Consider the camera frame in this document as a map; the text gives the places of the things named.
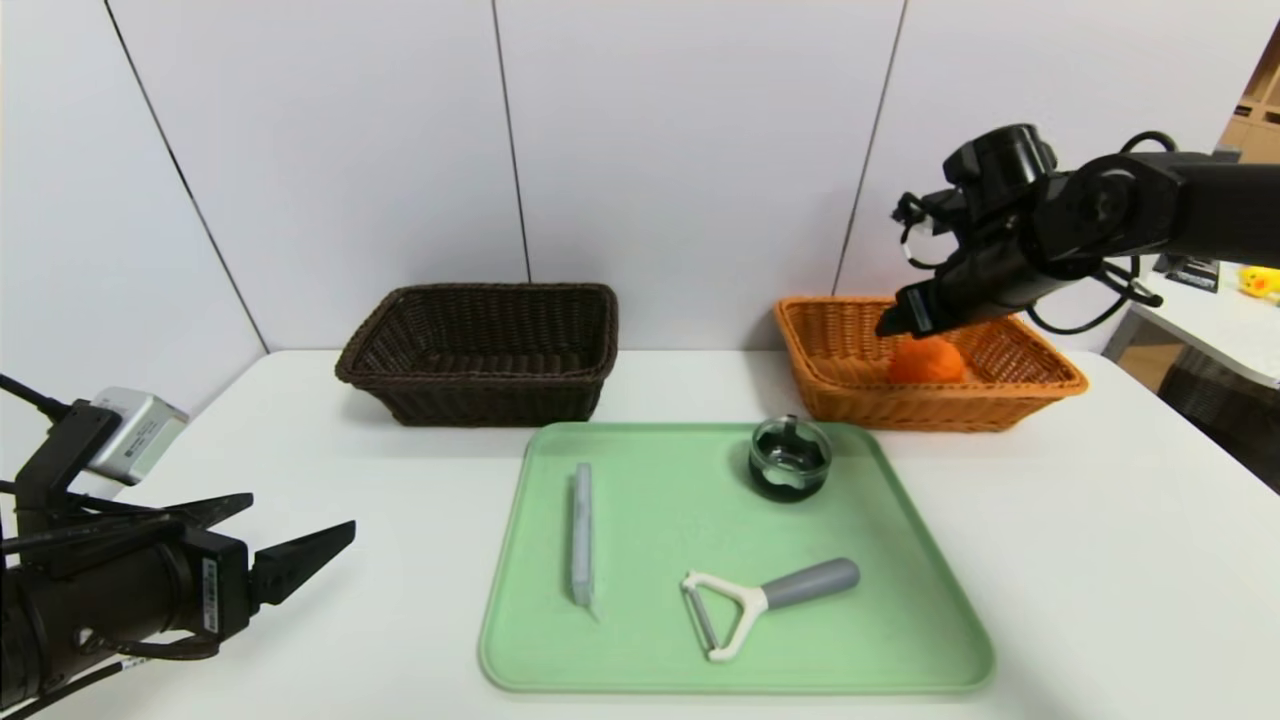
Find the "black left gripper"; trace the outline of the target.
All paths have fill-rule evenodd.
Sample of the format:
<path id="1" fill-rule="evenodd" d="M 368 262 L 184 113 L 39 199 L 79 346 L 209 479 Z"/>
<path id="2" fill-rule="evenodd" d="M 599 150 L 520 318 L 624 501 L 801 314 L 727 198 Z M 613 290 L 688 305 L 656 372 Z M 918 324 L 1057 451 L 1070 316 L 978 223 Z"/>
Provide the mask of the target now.
<path id="1" fill-rule="evenodd" d="M 209 528 L 252 493 L 175 503 L 182 521 L 55 521 L 38 533 L 38 688 L 77 691 L 96 664 L 218 653 L 264 605 L 284 603 L 356 537 L 356 521 L 260 550 Z"/>

